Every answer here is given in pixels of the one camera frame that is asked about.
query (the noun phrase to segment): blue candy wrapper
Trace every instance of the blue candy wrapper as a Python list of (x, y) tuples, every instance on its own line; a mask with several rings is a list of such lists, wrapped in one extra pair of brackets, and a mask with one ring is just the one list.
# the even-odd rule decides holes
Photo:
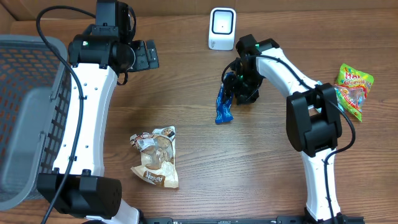
[[(233, 72), (228, 72), (225, 77), (228, 75), (233, 75)], [(224, 92), (224, 85), (221, 84), (220, 91), (218, 92), (217, 96), (217, 117), (216, 117), (216, 124), (222, 124), (225, 122), (232, 121), (234, 117), (231, 114), (231, 105), (232, 105), (232, 99), (233, 99), (233, 94), (231, 94), (231, 97), (223, 103), (223, 92)]]

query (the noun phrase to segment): green snack bag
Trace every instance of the green snack bag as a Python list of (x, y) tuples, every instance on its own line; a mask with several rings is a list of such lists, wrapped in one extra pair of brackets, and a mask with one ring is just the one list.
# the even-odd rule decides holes
[(360, 121), (362, 106), (373, 85), (373, 76), (342, 64), (336, 79), (337, 101)]

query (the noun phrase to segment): chip bag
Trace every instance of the chip bag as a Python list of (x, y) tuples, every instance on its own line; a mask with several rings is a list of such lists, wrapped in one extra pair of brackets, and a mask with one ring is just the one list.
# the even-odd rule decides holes
[(362, 121), (362, 106), (373, 85), (373, 76), (342, 64), (336, 79), (337, 101)]
[(152, 133), (135, 134), (131, 145), (141, 152), (141, 165), (133, 173), (144, 181), (162, 187), (178, 187), (175, 170), (175, 128), (155, 129)]

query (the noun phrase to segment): wooden table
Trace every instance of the wooden table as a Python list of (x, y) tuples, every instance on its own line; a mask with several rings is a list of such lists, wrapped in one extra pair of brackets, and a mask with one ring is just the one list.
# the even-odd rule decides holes
[[(154, 39), (160, 68), (130, 74), (113, 93), (104, 143), (105, 176), (123, 185), (123, 199), (147, 217), (264, 218), (301, 215), (307, 199), (300, 154), (285, 132), (285, 100), (269, 82), (249, 106), (233, 106), (234, 121), (215, 125), (220, 75), (236, 51), (207, 47), (208, 16), (139, 17), (136, 39)], [(43, 21), (45, 35), (65, 45), (94, 20)], [(12, 34), (37, 35), (34, 22)], [(398, 9), (238, 14), (236, 40), (253, 34), (276, 40), (304, 74), (334, 83), (342, 63), (375, 78), (354, 119), (356, 144), (336, 158), (336, 189), (345, 215), (367, 223), (398, 222)], [(178, 190), (135, 176), (139, 153), (129, 137), (177, 128)], [(350, 140), (343, 124), (340, 146)], [(44, 200), (0, 213), (4, 223), (38, 223)], [(49, 223), (83, 220), (52, 212)]]

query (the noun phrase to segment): plastic container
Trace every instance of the plastic container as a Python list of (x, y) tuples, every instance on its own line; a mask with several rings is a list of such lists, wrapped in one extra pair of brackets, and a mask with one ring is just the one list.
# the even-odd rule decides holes
[[(67, 59), (64, 44), (49, 42)], [(41, 198), (37, 174), (52, 171), (70, 102), (70, 76), (40, 37), (0, 35), (0, 210)]]

